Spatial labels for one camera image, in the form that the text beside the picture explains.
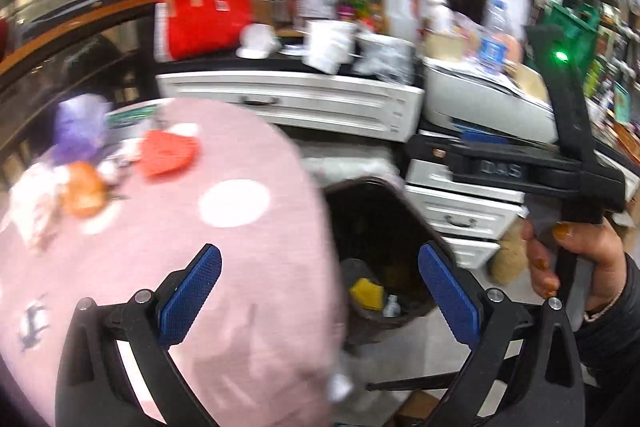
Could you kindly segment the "right hand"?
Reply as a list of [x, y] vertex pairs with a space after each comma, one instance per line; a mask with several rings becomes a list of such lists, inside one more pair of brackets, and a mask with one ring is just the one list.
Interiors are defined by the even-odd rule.
[[[555, 296], [561, 283], [551, 268], [551, 254], [535, 237], [533, 225], [525, 220], [521, 231], [525, 242], [530, 281], [542, 298]], [[585, 311], [596, 314], [620, 297], [627, 280], [624, 245], [610, 222], [602, 225], [560, 222], [552, 230], [560, 247], [594, 263], [591, 293]]]

